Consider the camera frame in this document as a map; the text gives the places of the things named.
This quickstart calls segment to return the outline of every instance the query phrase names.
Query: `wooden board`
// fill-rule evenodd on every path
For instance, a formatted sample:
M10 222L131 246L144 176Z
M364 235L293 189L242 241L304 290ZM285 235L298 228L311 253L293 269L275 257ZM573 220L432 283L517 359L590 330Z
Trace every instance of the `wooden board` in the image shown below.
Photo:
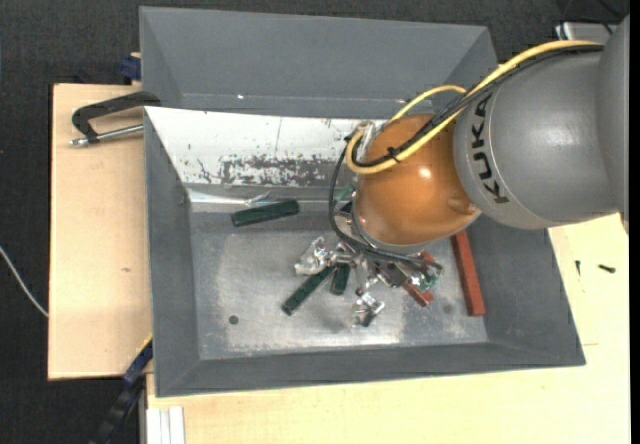
M142 135L73 148L75 109L139 90L53 89L50 379L120 375L151 331ZM141 122L131 110L96 119L106 131Z

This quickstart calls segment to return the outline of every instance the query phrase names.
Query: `white wire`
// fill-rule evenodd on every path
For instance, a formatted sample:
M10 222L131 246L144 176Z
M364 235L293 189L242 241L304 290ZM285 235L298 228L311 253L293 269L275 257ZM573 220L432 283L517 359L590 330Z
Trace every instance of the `white wire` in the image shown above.
M44 314L45 317L48 318L49 317L49 313L45 310L44 307L42 307L40 305L40 303L36 300L36 297L33 296L31 291L29 291L29 288L24 283L24 280L22 280L22 277L18 273L18 270L16 269L15 266L13 266L13 263L11 262L11 259L9 259L9 256L4 251L4 249L2 248L1 245L0 245L0 256L2 256L4 258L4 260L7 262L7 265L9 266L9 270L11 270L11 273L13 273L13 276L18 281L18 284L20 284L20 287L22 288L22 291L24 291L25 295L27 295L27 297L29 297L29 300L31 300L31 303L33 305L35 305L36 309L38 309L42 314Z

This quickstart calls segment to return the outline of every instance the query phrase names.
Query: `yellow cable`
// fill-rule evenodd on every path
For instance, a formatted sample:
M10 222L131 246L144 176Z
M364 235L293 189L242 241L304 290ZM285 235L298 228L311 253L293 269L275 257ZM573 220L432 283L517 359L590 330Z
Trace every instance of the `yellow cable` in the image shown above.
M475 94L478 90L482 89L484 86L486 86L489 83L495 81L496 79L498 79L503 74L505 74L505 73L509 72L511 69L514 69L515 67L517 67L520 63L522 63L522 62L524 62L526 60L529 60L530 58L533 58L536 55L539 55L539 54L542 54L542 53L547 53L549 51L562 50L562 49L575 47L575 46L600 46L600 45L601 44L598 44L597 42L591 42L591 41L586 41L586 40L563 40L563 41L547 42L545 44L541 44L539 46L535 46L535 47L533 47L531 49L528 49L528 50L520 53L519 55L514 56L509 61L507 61L504 64L500 65L497 69L495 69L493 72L491 72L491 74L489 74L489 76L487 76L480 83L478 83L478 85L476 85L473 88L473 90L471 90L470 92L466 93L466 95L464 96L463 100L464 99L468 99L470 96ZM407 103L398 113L396 113L393 117L391 117L391 119L389 119L388 122L392 122L392 121L396 120L397 118L401 117L406 112L408 112L413 106L415 106L417 103L419 103L420 101L426 99L427 97L429 97L432 94L435 94L435 93L438 93L438 92L444 92L446 90L455 90L455 91L459 92L458 89L461 89L461 87L457 87L456 85L443 85L442 87L436 87L436 88L433 88L431 90L428 90L427 92L419 95L418 97L416 97L415 99L413 99L412 101ZM415 144L411 145L406 150L396 154L395 159L394 158L390 158L390 159L388 159L386 161L383 161L379 165L375 165L375 166L372 166L372 167L360 167L360 166L356 165L355 163L353 163L353 160L352 160L353 149L355 148L355 145L358 142L358 140L360 140L360 138L362 138L362 135L364 134L364 131L358 130L351 137L351 140L349 140L349 143L347 144L347 151L346 151L346 154L345 154L345 161L346 161L347 165L349 166L349 168L353 172L355 172L356 174L375 174L377 172L382 172L383 170L387 170L389 167L392 167L393 165L395 165L398 161L405 160L406 158L411 156L413 153L415 153L418 149L420 149L421 147L423 147L427 143L429 143L433 139L433 137L436 136L438 133L440 133L440 131L442 131L453 119L455 119L460 114L460 112L462 110L464 110L464 108L465 107L463 106L456 113L454 113L453 115L451 115L450 117L448 117L447 119L442 121L435 128L433 128L431 131L429 131L426 135L424 135L422 138L420 138Z
M432 88L430 90L427 90L426 92L423 92L418 97L416 97L415 99L412 99L407 104L405 104L398 113L396 113L393 117L389 119L389 122L393 122L394 120L399 119L409 110L411 110L411 108L417 105L419 102L424 101L427 97L431 97L433 95L439 94L440 92L450 92L450 91L457 92L458 94L465 94L467 92L466 89L459 87L458 85L441 85L439 87Z

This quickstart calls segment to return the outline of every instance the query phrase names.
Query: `screw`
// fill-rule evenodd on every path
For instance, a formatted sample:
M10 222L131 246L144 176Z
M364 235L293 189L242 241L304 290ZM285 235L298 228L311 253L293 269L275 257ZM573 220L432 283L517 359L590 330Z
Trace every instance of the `screw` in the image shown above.
M605 272L616 273L616 269L613 266L605 266L603 264L599 264L598 268L604 270Z

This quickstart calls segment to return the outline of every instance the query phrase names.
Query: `wooden table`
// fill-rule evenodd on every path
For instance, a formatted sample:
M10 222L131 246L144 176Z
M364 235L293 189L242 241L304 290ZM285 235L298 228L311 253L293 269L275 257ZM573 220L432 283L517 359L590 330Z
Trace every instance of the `wooden table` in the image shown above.
M54 87L51 380L121 375L151 330L142 139L68 145L74 109L136 90ZM630 441L628 238L617 216L550 235L586 366L178 398L156 398L150 374L148 406L183 406L190 444Z

